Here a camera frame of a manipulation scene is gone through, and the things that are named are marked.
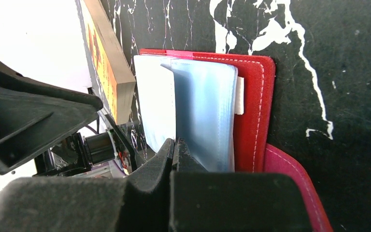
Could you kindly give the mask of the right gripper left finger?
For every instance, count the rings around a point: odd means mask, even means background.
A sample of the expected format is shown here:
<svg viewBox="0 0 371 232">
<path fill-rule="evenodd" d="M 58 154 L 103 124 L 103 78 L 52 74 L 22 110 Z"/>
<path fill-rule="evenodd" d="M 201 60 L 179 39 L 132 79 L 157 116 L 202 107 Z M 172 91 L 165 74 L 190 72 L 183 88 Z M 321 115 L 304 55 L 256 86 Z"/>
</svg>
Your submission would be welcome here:
<svg viewBox="0 0 371 232">
<path fill-rule="evenodd" d="M 174 140 L 124 178 L 28 177 L 0 192 L 0 232 L 166 232 Z"/>
</svg>

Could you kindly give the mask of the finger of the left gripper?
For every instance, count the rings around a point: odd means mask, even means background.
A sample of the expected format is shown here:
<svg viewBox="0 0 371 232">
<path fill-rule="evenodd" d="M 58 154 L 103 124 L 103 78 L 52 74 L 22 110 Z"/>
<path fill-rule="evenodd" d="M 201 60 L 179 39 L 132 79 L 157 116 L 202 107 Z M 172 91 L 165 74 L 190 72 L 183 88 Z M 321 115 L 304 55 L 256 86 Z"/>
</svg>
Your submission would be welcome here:
<svg viewBox="0 0 371 232">
<path fill-rule="evenodd" d="M 97 96 L 25 77 L 0 61 L 0 174 L 6 174 L 94 121 Z"/>
</svg>

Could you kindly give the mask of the red card holder wallet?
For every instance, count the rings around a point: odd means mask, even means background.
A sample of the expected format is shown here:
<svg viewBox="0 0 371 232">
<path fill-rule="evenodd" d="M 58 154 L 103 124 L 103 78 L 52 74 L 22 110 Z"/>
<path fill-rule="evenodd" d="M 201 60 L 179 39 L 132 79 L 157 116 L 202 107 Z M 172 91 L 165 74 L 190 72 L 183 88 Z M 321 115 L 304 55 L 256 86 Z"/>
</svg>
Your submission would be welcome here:
<svg viewBox="0 0 371 232">
<path fill-rule="evenodd" d="M 268 127 L 275 79 L 275 63 L 270 57 L 166 49 L 141 49 L 141 55 L 161 55 L 199 61 L 216 61 L 238 69 L 244 85 L 237 97 L 244 113 L 234 118 L 235 170 L 279 173 L 298 185 L 314 232 L 331 232 L 327 214 L 303 166 L 284 151 L 268 144 Z"/>
</svg>

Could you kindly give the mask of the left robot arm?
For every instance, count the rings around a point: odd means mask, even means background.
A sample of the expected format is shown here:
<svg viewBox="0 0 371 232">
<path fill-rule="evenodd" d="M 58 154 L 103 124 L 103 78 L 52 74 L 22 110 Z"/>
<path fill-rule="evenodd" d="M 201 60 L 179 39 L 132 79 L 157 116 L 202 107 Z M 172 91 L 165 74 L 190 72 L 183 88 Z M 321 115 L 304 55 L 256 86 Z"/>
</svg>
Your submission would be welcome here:
<svg viewBox="0 0 371 232">
<path fill-rule="evenodd" d="M 34 161 L 38 176 L 73 176 L 136 151 L 93 92 L 42 83 L 0 61 L 0 175 Z"/>
</svg>

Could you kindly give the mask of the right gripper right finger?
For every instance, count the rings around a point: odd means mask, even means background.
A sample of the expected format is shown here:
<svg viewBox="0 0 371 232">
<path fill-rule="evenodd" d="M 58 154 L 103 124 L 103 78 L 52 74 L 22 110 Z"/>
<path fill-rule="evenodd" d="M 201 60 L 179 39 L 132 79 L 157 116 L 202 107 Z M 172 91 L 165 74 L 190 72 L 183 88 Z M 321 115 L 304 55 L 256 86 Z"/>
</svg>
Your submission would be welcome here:
<svg viewBox="0 0 371 232">
<path fill-rule="evenodd" d="M 208 172 L 180 139 L 170 175 L 171 232 L 310 232 L 294 180 L 276 173 Z"/>
</svg>

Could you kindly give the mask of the orange book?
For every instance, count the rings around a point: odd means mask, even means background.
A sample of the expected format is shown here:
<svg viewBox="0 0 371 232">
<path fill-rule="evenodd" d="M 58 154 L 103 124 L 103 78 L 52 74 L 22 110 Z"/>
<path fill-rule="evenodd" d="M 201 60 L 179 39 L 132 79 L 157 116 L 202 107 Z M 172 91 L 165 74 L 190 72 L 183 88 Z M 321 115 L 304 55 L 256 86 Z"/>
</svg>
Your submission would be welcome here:
<svg viewBox="0 0 371 232">
<path fill-rule="evenodd" d="M 136 79 L 101 1 L 77 0 L 78 17 L 93 83 L 117 125 L 129 121 Z"/>
</svg>

